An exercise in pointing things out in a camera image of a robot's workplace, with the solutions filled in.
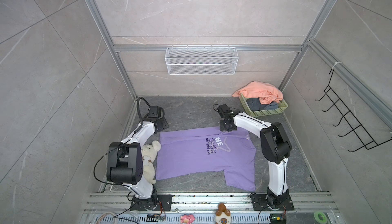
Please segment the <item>purple t shirt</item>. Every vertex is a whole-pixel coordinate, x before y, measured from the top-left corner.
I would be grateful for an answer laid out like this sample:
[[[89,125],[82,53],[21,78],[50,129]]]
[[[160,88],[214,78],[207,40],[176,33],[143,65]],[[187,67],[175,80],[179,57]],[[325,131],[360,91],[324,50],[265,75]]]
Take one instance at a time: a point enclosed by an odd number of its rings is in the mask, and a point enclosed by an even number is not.
[[[249,132],[218,127],[162,132],[156,180],[189,174],[223,171],[226,184],[255,191],[255,155]]]

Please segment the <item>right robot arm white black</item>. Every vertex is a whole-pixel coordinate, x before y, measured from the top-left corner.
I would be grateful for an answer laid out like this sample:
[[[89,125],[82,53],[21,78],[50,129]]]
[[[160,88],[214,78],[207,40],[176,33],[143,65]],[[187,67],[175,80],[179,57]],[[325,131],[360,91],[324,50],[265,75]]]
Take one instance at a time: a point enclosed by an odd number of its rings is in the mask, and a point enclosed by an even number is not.
[[[268,161],[269,168],[267,206],[275,210],[284,207],[284,203],[290,200],[290,191],[287,186],[287,163],[292,144],[283,125],[278,122],[261,121],[239,110],[232,110],[226,104],[218,104],[214,110],[221,117],[219,128],[222,132],[242,128],[260,139],[261,151]]]

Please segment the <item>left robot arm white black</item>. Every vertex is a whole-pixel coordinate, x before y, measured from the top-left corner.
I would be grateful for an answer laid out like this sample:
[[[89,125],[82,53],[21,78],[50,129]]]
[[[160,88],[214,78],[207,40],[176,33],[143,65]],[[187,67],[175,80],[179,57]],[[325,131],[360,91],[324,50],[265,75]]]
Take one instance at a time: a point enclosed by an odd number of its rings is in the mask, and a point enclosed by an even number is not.
[[[168,128],[164,109],[149,107],[149,112],[140,117],[136,129],[121,142],[113,142],[108,150],[106,178],[115,185],[125,186],[135,195],[135,204],[146,210],[158,205],[156,188],[144,176],[142,146],[153,135]]]

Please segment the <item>white plush dog toy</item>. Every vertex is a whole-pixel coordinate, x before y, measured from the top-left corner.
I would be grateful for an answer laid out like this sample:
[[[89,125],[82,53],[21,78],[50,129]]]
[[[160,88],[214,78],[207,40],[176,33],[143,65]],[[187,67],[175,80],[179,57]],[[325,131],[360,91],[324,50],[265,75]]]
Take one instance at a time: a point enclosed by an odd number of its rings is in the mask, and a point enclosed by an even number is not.
[[[143,165],[144,165],[143,176],[151,184],[156,184],[156,180],[155,180],[156,173],[155,173],[155,168],[153,163],[160,150],[161,150],[161,144],[157,140],[154,140],[152,144],[145,144],[141,148],[141,154],[143,157]]]

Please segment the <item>dark blue t shirt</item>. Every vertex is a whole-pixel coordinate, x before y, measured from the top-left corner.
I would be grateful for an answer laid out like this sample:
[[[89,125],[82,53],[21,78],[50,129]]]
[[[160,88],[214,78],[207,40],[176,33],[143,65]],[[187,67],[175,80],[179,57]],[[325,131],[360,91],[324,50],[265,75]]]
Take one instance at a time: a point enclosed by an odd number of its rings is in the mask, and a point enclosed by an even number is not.
[[[249,109],[254,111],[263,111],[263,110],[275,110],[279,108],[279,104],[276,102],[272,102],[269,104],[261,104],[259,98],[249,98],[246,100]]]

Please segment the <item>orange t shirt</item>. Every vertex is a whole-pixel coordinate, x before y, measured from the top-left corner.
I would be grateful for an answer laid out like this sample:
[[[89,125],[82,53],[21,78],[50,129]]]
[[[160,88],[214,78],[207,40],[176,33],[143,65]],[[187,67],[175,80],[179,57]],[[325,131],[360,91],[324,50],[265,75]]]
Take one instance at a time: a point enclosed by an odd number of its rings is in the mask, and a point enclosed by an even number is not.
[[[269,83],[253,81],[232,94],[232,97],[258,98],[261,104],[280,103],[283,93]]]

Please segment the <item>green plastic basket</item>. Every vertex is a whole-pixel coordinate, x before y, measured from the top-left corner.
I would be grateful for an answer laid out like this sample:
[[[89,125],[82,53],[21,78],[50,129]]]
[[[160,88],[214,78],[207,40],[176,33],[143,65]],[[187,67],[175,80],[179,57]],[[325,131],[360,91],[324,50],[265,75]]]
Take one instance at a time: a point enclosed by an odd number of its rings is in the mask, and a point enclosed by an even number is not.
[[[242,94],[239,97],[241,104],[243,105],[244,111],[246,114],[252,116],[252,117],[263,117],[263,116],[269,116],[269,115],[277,115],[283,113],[288,107],[288,103],[285,100],[281,100],[280,103],[278,104],[278,107],[273,110],[260,110],[260,111],[252,111],[250,107],[248,106],[247,103],[247,98],[245,98]]]

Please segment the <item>brown white small plush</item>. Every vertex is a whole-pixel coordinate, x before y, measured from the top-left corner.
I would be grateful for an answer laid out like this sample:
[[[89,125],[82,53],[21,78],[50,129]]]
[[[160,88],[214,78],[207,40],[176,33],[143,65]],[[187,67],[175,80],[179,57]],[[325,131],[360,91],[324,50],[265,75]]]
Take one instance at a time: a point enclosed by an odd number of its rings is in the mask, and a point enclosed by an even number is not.
[[[215,224],[231,224],[231,212],[224,203],[218,205],[218,210],[215,213]]]

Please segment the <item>small electronics board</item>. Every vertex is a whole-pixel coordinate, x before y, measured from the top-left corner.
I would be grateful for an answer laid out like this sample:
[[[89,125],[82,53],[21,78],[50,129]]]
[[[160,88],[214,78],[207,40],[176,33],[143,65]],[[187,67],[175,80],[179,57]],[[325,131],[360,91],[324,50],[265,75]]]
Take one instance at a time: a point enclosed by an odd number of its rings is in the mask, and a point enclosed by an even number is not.
[[[147,222],[158,222],[164,220],[165,220],[165,216],[157,215],[157,214],[148,214],[146,217]]]

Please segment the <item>pink small toy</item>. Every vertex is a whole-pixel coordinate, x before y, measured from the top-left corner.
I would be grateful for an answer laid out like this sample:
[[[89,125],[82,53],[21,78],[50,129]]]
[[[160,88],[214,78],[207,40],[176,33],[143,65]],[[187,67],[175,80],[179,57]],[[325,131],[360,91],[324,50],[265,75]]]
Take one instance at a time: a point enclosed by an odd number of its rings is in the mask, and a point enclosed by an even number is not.
[[[181,224],[192,224],[195,220],[196,219],[193,214],[185,214],[180,217]]]

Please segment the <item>green yellow electronics box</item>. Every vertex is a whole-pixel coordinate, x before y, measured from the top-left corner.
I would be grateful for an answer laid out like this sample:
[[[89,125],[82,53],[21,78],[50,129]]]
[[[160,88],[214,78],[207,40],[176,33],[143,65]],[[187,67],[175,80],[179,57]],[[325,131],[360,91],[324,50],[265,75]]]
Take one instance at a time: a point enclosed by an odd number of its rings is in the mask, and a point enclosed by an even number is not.
[[[270,224],[286,224],[286,218],[282,214],[271,214]]]

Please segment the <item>green tape roll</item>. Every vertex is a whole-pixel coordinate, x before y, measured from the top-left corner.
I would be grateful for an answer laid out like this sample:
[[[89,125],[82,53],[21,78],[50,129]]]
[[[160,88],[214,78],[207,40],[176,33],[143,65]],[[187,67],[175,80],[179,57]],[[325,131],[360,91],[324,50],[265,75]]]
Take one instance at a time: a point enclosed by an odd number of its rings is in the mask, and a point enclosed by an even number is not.
[[[328,218],[326,214],[321,211],[314,212],[313,217],[318,224],[328,224]]]

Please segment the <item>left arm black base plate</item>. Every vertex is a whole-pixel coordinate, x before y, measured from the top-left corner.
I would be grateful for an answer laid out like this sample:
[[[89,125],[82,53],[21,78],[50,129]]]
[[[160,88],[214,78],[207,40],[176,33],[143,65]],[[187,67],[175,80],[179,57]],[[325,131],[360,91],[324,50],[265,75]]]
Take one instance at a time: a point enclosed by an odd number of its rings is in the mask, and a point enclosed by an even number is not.
[[[173,196],[170,194],[153,195],[148,199],[141,199],[133,196],[131,201],[131,211],[170,211]]]

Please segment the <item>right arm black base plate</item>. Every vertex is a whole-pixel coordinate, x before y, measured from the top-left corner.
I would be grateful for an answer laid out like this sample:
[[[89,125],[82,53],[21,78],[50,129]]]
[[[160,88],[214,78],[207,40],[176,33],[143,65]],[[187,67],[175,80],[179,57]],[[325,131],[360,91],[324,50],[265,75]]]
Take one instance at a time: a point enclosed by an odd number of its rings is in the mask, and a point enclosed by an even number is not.
[[[255,211],[261,210],[279,210],[279,211],[293,211],[294,204],[291,196],[287,193],[276,196],[271,194],[256,194],[249,195]]]

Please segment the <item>aluminium frame rail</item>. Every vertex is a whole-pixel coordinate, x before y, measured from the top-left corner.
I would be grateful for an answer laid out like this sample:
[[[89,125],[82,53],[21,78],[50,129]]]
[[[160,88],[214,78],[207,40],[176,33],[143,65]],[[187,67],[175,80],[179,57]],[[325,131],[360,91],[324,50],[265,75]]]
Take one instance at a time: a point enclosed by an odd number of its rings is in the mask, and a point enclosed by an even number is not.
[[[121,77],[124,80],[124,83],[129,91],[132,99],[136,100],[136,98],[137,98],[136,92],[133,88],[133,85],[132,85],[131,80],[128,76],[126,68],[125,68],[122,60],[120,59],[119,54],[114,49],[114,43],[113,43],[112,37],[109,34],[108,28],[107,28],[107,26],[104,22],[104,19],[98,9],[96,1],[95,0],[85,0],[85,2],[86,2],[86,5],[87,5],[92,17],[93,17],[94,22],[96,23],[96,25],[99,29],[99,32],[100,32],[105,44],[107,45],[108,51],[109,51],[110,55],[112,56],[116,66],[120,72]]]

